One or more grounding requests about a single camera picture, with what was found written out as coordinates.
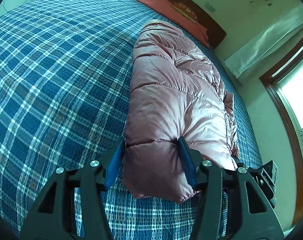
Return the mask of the pink puffer down jacket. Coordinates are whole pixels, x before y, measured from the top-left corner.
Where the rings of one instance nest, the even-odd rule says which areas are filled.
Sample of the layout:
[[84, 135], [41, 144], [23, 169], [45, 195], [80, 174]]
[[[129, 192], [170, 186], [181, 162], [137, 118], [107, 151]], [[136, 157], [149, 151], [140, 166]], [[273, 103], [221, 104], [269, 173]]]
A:
[[181, 137], [203, 159], [236, 169], [234, 95], [181, 29], [151, 20], [133, 49], [126, 124], [123, 183], [135, 198], [182, 203], [195, 195], [177, 152]]

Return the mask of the blue plaid bed sheet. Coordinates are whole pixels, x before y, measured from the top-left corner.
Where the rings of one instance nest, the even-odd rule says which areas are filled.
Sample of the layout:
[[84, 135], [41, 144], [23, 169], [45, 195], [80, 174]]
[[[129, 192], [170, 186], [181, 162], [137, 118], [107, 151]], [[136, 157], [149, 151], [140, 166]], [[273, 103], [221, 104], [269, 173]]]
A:
[[0, 17], [0, 216], [18, 235], [58, 167], [124, 136], [132, 51], [164, 16], [138, 0], [36, 0]]

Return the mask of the white window curtain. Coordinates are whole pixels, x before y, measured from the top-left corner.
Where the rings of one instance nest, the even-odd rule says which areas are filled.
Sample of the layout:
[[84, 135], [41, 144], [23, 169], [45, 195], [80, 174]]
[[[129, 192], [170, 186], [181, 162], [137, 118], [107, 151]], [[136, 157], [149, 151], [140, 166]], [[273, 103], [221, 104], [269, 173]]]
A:
[[279, 49], [303, 28], [303, 5], [285, 11], [224, 61], [238, 79], [244, 72]]

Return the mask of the embroidered brown cushion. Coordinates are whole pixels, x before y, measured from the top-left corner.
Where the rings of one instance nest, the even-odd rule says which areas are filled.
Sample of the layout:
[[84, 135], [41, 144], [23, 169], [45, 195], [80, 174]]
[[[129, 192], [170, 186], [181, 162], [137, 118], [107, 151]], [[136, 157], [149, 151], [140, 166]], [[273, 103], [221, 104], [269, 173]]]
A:
[[171, 7], [193, 23], [198, 23], [198, 18], [195, 12], [185, 4], [181, 2], [174, 2]]

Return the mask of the red pillow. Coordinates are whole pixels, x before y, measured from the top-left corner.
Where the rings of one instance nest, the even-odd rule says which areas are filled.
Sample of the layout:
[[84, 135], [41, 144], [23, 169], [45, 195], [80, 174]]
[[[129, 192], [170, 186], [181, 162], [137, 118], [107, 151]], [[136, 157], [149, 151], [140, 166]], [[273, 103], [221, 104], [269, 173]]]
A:
[[150, 7], [154, 11], [168, 18], [172, 22], [176, 23], [186, 31], [188, 31], [193, 37], [195, 37], [201, 44], [209, 48], [209, 37], [207, 35], [207, 29], [199, 23], [193, 23], [189, 19], [185, 18], [179, 12], [171, 7], [172, 3], [168, 0], [136, 0], [147, 7]]

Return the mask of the window with white frame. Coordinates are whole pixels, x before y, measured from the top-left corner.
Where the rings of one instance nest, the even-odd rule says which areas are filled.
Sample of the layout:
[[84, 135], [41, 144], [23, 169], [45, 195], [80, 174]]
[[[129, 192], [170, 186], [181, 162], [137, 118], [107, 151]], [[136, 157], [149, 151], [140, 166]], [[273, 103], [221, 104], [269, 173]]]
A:
[[292, 223], [303, 217], [303, 36], [260, 81], [269, 93], [289, 137], [296, 174]]

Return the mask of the white wall socket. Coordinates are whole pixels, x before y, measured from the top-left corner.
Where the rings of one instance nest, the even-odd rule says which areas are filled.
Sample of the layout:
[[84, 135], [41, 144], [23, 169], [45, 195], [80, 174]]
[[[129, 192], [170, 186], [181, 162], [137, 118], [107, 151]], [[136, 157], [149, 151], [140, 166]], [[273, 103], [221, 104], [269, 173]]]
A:
[[210, 3], [206, 2], [205, 3], [205, 7], [211, 12], [214, 13], [215, 12], [215, 7], [213, 7]]

